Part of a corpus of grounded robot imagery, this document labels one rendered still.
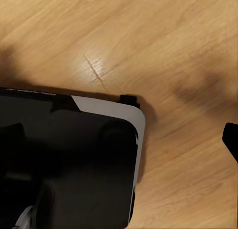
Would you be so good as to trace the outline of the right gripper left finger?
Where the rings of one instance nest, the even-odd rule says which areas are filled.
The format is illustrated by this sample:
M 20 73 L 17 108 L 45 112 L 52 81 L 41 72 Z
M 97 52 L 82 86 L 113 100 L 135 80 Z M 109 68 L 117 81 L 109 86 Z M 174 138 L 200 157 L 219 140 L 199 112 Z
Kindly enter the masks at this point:
M 0 128 L 0 182 L 26 142 L 21 123 Z

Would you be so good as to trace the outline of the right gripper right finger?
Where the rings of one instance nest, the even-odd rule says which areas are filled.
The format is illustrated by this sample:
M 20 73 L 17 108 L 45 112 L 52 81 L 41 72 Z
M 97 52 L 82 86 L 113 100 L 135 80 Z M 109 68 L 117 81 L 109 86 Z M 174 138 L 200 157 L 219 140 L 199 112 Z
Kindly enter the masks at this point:
M 238 162 L 238 125 L 228 122 L 225 125 L 222 140 Z

